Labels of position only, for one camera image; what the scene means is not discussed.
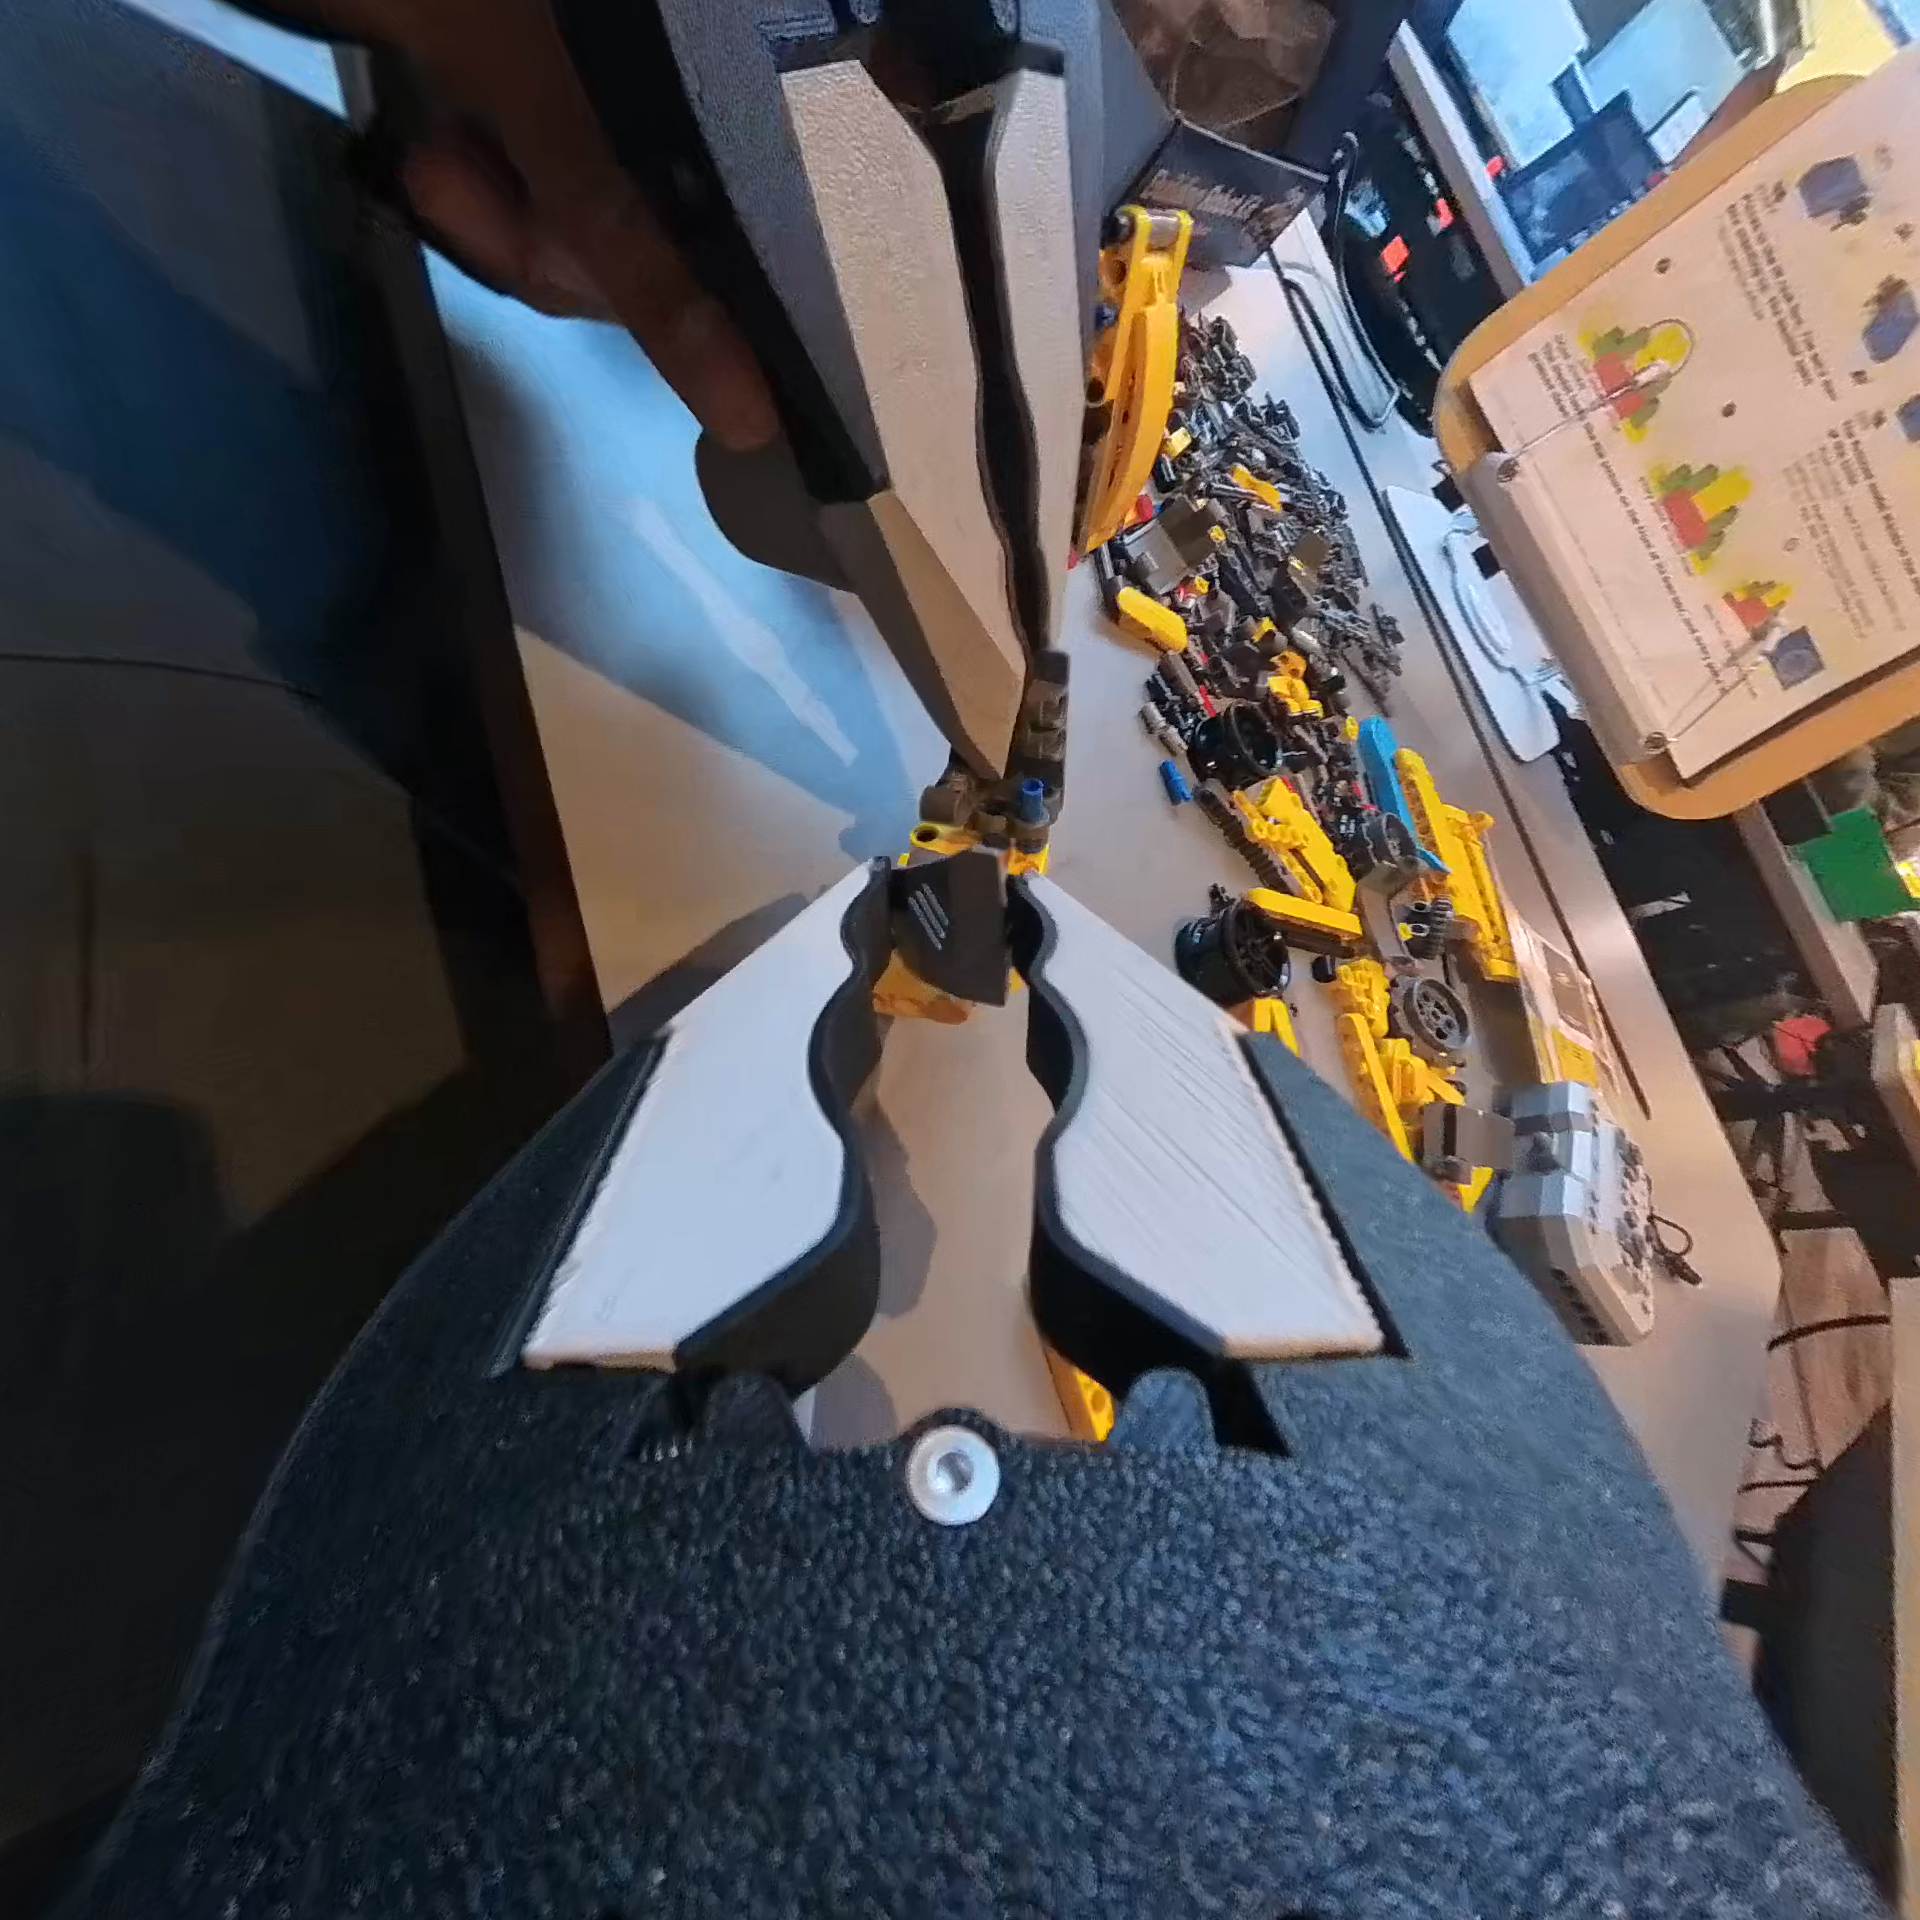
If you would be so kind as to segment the grey toy wheel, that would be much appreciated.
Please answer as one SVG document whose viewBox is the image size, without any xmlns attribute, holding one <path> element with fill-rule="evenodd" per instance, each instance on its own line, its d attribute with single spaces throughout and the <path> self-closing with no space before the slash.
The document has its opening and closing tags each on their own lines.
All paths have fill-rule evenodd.
<svg viewBox="0 0 1920 1920">
<path fill-rule="evenodd" d="M 1473 1012 L 1450 983 L 1404 973 L 1388 987 L 1388 1035 L 1404 1040 L 1428 1064 L 1460 1068 L 1473 1042 Z"/>
</svg>

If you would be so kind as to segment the black spoked toy wheel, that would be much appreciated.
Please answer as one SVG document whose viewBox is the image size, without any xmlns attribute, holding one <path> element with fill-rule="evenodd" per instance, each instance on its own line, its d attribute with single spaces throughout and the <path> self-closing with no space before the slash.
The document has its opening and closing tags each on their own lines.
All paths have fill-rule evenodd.
<svg viewBox="0 0 1920 1920">
<path fill-rule="evenodd" d="M 1179 978 L 1223 1010 L 1289 990 L 1285 931 L 1251 895 L 1218 882 L 1210 884 L 1208 912 L 1177 926 L 1170 949 Z"/>
</svg>

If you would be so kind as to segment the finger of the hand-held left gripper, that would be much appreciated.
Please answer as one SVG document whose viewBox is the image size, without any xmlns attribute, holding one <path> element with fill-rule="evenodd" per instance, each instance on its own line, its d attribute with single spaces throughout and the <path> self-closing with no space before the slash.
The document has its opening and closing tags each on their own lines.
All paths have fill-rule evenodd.
<svg viewBox="0 0 1920 1920">
<path fill-rule="evenodd" d="M 949 742 L 985 778 L 1012 750 L 1028 678 L 992 486 L 980 352 L 985 278 L 962 261 L 945 168 L 853 64 L 784 83 L 853 327 L 888 480 L 824 530 Z M 991 87 L 946 130 L 991 122 Z"/>
<path fill-rule="evenodd" d="M 1087 368 L 1060 76 L 1020 66 L 991 88 L 980 218 L 992 322 L 980 352 L 991 471 L 1016 629 L 1040 656 L 1060 629 Z"/>
</svg>

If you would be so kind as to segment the grey toy motor block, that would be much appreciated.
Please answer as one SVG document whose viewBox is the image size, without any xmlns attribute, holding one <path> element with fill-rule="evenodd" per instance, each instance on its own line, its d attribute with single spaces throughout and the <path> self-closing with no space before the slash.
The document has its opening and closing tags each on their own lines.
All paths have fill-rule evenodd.
<svg viewBox="0 0 1920 1920">
<path fill-rule="evenodd" d="M 1589 1347 L 1637 1347 L 1653 1330 L 1660 1260 L 1642 1149 L 1579 1080 L 1515 1090 L 1512 1167 L 1491 1229 Z"/>
</svg>

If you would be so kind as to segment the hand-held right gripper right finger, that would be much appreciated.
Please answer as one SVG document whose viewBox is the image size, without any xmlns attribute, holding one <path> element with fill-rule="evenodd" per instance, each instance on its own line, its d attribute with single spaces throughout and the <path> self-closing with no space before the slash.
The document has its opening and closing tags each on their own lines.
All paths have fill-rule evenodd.
<svg viewBox="0 0 1920 1920">
<path fill-rule="evenodd" d="M 1271 1371 L 1388 1352 L 1281 1103 L 1293 1056 L 1057 879 L 1016 878 L 1012 957 L 1048 1096 L 1027 1292 L 1049 1356 L 1106 1396 L 1113 1443 L 1288 1454 Z"/>
</svg>

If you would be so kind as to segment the black toy wheel hub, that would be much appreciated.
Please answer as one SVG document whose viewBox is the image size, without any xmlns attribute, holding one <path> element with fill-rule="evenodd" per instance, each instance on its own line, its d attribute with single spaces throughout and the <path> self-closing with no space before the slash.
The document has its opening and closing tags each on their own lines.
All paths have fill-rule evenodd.
<svg viewBox="0 0 1920 1920">
<path fill-rule="evenodd" d="M 1288 750 L 1261 706 L 1232 701 L 1194 724 L 1185 751 L 1200 784 L 1235 792 L 1283 773 Z"/>
</svg>

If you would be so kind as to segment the person's legs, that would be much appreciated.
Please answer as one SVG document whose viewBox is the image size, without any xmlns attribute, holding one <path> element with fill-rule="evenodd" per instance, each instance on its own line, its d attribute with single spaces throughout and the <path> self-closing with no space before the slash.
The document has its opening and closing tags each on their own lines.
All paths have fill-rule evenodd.
<svg viewBox="0 0 1920 1920">
<path fill-rule="evenodd" d="M 5 1501 L 249 1507 L 608 1030 L 354 127 L 5 5 Z"/>
</svg>

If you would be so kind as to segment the dark blue cardboard box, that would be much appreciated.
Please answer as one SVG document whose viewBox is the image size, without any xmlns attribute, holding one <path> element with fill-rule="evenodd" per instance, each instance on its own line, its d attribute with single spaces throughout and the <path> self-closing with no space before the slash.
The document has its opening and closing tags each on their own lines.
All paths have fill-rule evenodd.
<svg viewBox="0 0 1920 1920">
<path fill-rule="evenodd" d="M 1386 107 L 1413 2 L 1119 2 L 1168 127 L 1137 199 L 1191 214 L 1188 261 L 1245 268 L 1316 205 Z"/>
</svg>

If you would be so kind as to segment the grey desk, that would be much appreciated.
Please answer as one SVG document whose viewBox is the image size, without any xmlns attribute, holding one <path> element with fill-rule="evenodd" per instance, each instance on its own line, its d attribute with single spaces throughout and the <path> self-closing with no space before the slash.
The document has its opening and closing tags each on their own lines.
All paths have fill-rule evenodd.
<svg viewBox="0 0 1920 1920">
<path fill-rule="evenodd" d="M 1759 1560 L 1795 1478 L 1818 1471 L 1772 1387 L 1784 1270 L 1553 764 L 1513 762 L 1407 576 L 1376 502 L 1434 476 L 1407 427 L 1359 430 L 1328 395 L 1288 294 L 1321 298 L 1307 222 L 1271 268 L 1197 283 L 1348 498 L 1376 602 L 1401 624 L 1392 724 L 1444 799 L 1495 818 L 1525 923 L 1578 957 L 1616 1051 L 1625 1125 L 1700 1283 L 1661 1284 L 1655 1330 L 1585 1351 L 1691 1549 Z M 568 862 L 601 999 L 650 1032 L 866 858 L 898 853 L 946 756 L 861 608 L 745 563 L 712 525 L 692 421 L 611 327 L 541 317 L 427 263 L 463 382 Z M 882 1231 L 881 1322 L 821 1390 L 833 1445 L 945 1405 L 1021 1432 L 1066 1415 L 1025 1304 L 1033 1151 L 1049 1103 L 1016 1005 L 885 1045 L 857 1108 Z"/>
</svg>

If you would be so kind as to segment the partly built yellow toy vehicle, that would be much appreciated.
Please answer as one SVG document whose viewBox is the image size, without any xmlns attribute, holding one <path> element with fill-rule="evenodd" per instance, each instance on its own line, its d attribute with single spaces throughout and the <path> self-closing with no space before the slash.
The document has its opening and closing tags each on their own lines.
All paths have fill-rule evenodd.
<svg viewBox="0 0 1920 1920">
<path fill-rule="evenodd" d="M 1130 520 L 1162 458 L 1179 373 L 1179 290 L 1191 240 L 1194 218 L 1185 208 L 1127 204 L 1101 230 L 1072 538 L 1082 558 Z"/>
</svg>

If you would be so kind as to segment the wooden board with instruction sheet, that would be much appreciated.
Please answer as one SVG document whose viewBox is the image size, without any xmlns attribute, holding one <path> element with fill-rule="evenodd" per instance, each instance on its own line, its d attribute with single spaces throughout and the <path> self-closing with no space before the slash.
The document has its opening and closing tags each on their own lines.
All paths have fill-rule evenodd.
<svg viewBox="0 0 1920 1920">
<path fill-rule="evenodd" d="M 1916 45 L 1791 87 L 1442 374 L 1447 468 L 1666 818 L 1916 717 L 1916 139 Z"/>
</svg>

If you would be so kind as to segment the pile of loose toy bricks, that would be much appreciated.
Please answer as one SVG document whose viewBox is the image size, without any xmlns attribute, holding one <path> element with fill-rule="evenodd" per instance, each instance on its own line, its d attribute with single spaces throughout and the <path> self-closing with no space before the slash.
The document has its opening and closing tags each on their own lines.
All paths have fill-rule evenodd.
<svg viewBox="0 0 1920 1920">
<path fill-rule="evenodd" d="M 1474 1212 L 1508 1166 L 1508 1123 L 1473 1103 L 1469 1051 L 1460 1068 L 1423 1060 L 1388 1035 L 1386 1000 L 1404 973 L 1463 1000 L 1459 973 L 1519 983 L 1492 820 L 1441 799 L 1401 740 L 1419 844 L 1369 799 L 1353 740 L 1359 719 L 1388 719 L 1401 626 L 1369 594 L 1346 498 L 1305 460 L 1292 408 L 1258 390 L 1232 324 L 1183 310 L 1183 331 L 1162 455 L 1092 565 L 1111 621 L 1157 653 L 1140 726 L 1185 767 L 1183 810 L 1240 862 L 1243 884 L 1220 884 L 1288 938 L 1288 995 L 1228 1012 L 1297 1046 L 1289 991 L 1315 984 L 1360 1116 Z M 1261 706 L 1288 750 L 1283 773 L 1243 790 L 1200 784 L 1185 751 L 1194 724 L 1232 701 Z"/>
</svg>

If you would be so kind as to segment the blue curved toy panel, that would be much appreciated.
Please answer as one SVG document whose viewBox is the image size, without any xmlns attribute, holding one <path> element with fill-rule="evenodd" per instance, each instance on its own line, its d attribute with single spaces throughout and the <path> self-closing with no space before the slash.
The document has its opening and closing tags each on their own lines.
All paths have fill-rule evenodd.
<svg viewBox="0 0 1920 1920">
<path fill-rule="evenodd" d="M 1369 799 L 1419 844 L 1399 773 L 1401 746 L 1389 722 L 1381 716 L 1359 719 L 1353 750 Z"/>
</svg>

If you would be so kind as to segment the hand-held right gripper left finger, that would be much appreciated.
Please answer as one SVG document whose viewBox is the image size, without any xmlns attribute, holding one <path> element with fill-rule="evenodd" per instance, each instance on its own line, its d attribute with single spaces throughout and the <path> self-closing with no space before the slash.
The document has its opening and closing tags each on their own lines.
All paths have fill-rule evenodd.
<svg viewBox="0 0 1920 1920">
<path fill-rule="evenodd" d="M 528 1371 L 759 1376 L 804 1403 L 873 1323 L 856 1107 L 881 1063 L 889 879 L 853 868 L 641 1051 L 528 1310 Z"/>
</svg>

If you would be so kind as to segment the dark grey striped toy panel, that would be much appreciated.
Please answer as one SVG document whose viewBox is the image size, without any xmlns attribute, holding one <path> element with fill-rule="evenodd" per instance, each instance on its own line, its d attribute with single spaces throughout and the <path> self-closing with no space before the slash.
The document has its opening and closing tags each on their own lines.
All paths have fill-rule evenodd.
<svg viewBox="0 0 1920 1920">
<path fill-rule="evenodd" d="M 964 1007 L 1009 1000 L 1016 959 L 1005 868 L 994 848 L 909 858 L 888 878 L 895 957 L 943 1000 Z"/>
</svg>

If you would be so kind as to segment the white stand base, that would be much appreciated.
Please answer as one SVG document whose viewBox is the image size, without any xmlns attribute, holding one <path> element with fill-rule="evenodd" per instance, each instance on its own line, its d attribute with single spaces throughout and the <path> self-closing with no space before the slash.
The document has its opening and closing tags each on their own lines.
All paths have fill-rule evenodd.
<svg viewBox="0 0 1920 1920">
<path fill-rule="evenodd" d="M 1559 722 L 1578 712 L 1578 696 L 1473 509 L 1450 507 L 1428 492 L 1386 486 L 1384 511 L 1508 756 L 1531 764 L 1554 751 Z"/>
</svg>

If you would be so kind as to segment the yellow and grey brick assembly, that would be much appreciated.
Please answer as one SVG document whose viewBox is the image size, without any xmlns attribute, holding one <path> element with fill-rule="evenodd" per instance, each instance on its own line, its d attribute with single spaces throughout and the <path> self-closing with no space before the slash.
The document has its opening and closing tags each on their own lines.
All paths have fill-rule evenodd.
<svg viewBox="0 0 1920 1920">
<path fill-rule="evenodd" d="M 1051 835 L 1066 804 L 1068 710 L 1071 661 L 1064 652 L 1048 648 L 1027 678 L 1004 775 L 985 778 L 961 751 L 952 751 L 945 773 L 923 788 L 919 820 L 897 860 L 906 863 L 909 858 L 935 858 L 962 848 L 999 853 L 1005 868 L 1005 918 L 1016 959 L 1010 997 L 1025 990 L 1010 923 L 1010 887 L 1020 876 L 1039 878 L 1049 868 Z M 962 1023 L 973 1012 L 919 987 L 895 951 L 877 973 L 872 1005 L 882 1021 Z"/>
</svg>

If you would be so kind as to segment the printed instruction booklet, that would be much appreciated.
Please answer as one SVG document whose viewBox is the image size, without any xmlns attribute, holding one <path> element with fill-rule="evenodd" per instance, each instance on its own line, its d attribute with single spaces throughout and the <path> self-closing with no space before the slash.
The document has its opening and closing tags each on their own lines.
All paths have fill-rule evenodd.
<svg viewBox="0 0 1920 1920">
<path fill-rule="evenodd" d="M 1521 917 L 1508 918 L 1528 1046 L 1540 1084 L 1579 1084 L 1621 1117 L 1625 1084 L 1616 1068 L 1600 999 L 1583 965 Z"/>
</svg>

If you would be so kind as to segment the person's left hand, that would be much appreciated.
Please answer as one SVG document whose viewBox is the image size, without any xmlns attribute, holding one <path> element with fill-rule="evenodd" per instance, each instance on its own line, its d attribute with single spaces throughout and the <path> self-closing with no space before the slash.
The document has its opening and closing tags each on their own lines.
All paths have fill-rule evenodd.
<svg viewBox="0 0 1920 1920">
<path fill-rule="evenodd" d="M 620 167 L 552 5 L 338 5 L 338 23 L 439 103 L 401 158 L 436 245 L 552 317 L 623 324 L 714 442 L 777 437 L 755 352 Z"/>
</svg>

